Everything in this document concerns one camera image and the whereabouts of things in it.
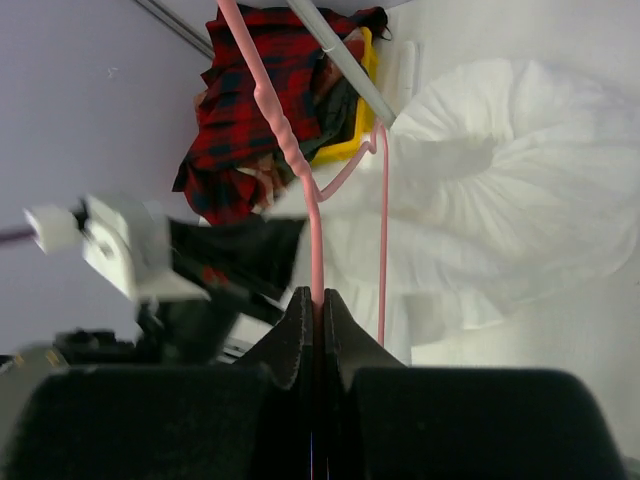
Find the pink hanger with white skirt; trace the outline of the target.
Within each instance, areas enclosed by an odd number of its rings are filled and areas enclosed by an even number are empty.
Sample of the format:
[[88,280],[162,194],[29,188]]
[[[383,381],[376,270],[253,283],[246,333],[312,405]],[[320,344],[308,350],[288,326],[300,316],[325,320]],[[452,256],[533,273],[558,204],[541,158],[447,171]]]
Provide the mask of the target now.
[[237,3],[234,1],[220,1],[218,6],[254,78],[254,98],[256,104],[268,122],[284,154],[286,162],[291,167],[293,173],[298,176],[303,187],[311,234],[311,299],[314,325],[316,327],[321,326],[324,306],[324,246],[319,204],[330,199],[331,196],[337,193],[338,189],[356,169],[365,153],[375,154],[377,152],[377,143],[382,143],[383,176],[377,341],[379,344],[383,344],[385,342],[389,204],[389,147],[387,127],[378,119],[378,122],[371,132],[370,140],[362,143],[356,155],[349,160],[339,174],[337,174],[324,189],[320,189],[313,178],[310,165],[300,151],[298,140],[293,134],[288,119],[284,115],[279,98],[255,43],[249,34]]

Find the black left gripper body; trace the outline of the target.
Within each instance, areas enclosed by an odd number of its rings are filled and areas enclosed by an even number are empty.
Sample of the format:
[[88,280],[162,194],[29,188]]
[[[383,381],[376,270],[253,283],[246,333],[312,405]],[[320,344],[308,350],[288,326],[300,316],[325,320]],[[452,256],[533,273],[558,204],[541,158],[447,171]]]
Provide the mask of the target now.
[[170,223],[174,270],[208,293],[206,299],[146,302],[139,306],[139,336],[118,339],[110,330],[75,330],[56,336],[55,348],[71,365],[207,364],[222,353],[241,315],[276,325],[289,287],[303,219],[248,217],[230,225]]

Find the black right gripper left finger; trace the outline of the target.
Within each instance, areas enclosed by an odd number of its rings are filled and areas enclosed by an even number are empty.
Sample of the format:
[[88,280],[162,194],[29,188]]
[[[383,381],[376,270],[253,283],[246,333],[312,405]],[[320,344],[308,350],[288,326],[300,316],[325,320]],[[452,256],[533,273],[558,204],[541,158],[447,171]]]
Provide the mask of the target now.
[[5,479],[308,479],[311,300],[232,365],[76,365],[24,348],[1,369]]

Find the white pleated skirt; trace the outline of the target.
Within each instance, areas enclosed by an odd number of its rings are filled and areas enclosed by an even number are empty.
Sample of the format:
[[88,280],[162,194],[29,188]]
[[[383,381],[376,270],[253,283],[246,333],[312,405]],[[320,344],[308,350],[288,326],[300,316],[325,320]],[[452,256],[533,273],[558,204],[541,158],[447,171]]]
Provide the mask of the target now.
[[615,272],[639,235],[639,105],[534,60],[425,85],[320,206],[325,281],[409,363],[414,347],[503,322]]

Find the red beige checked skirt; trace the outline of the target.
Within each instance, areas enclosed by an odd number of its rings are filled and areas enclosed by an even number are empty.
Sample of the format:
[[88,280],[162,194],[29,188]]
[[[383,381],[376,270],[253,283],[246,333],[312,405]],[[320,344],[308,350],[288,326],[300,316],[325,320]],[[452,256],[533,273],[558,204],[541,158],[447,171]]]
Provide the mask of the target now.
[[[349,50],[353,47],[356,53],[362,51],[363,55],[364,42],[360,31],[349,34],[344,43]],[[276,164],[274,155],[267,155],[260,160],[249,162],[245,167],[237,168],[236,172],[240,174],[240,180],[251,177],[258,182],[258,197],[252,207],[253,212],[260,212],[272,205],[275,197],[284,189],[284,168]]]

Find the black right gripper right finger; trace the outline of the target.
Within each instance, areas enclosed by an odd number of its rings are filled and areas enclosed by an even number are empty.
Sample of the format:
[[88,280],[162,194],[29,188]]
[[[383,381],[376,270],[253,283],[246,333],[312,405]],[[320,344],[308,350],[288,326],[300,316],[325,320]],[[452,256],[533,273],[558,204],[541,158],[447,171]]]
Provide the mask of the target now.
[[333,479],[624,479],[582,381],[527,368],[407,367],[324,301]]

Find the dark grey dotted skirt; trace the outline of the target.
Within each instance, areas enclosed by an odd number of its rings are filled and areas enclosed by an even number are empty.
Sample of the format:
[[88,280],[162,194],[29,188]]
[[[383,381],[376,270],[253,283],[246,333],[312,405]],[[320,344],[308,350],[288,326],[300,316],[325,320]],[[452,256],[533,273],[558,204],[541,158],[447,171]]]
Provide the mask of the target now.
[[342,78],[319,102],[315,111],[321,133],[316,138],[300,143],[300,149],[308,161],[312,161],[321,148],[353,137],[359,99],[356,90]]

